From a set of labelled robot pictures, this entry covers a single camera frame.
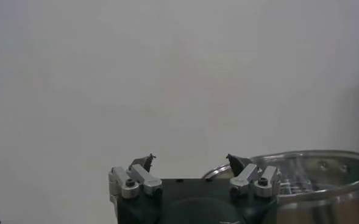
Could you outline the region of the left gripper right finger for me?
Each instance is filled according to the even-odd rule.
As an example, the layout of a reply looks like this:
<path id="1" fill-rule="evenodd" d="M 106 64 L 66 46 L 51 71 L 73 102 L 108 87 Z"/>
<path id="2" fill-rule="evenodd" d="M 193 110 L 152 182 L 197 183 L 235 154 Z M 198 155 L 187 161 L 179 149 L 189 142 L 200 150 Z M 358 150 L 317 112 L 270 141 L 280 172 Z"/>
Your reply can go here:
<path id="1" fill-rule="evenodd" d="M 249 158 L 228 154 L 233 177 L 229 180 L 230 191 L 242 196 L 252 191 L 255 196 L 271 198 L 279 193 L 281 172 L 275 166 L 261 169 Z"/>

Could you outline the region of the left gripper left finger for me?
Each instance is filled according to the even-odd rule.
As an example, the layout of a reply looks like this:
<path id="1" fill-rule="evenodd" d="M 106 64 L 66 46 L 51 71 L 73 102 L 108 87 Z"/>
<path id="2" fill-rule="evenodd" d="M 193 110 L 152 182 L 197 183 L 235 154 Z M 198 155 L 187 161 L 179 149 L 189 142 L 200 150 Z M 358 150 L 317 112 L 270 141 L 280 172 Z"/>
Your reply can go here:
<path id="1" fill-rule="evenodd" d="M 125 169 L 112 167 L 108 173 L 109 197 L 125 199 L 137 198 L 141 192 L 150 197 L 159 197 L 163 192 L 163 181 L 150 174 L 153 154 L 137 158 Z"/>

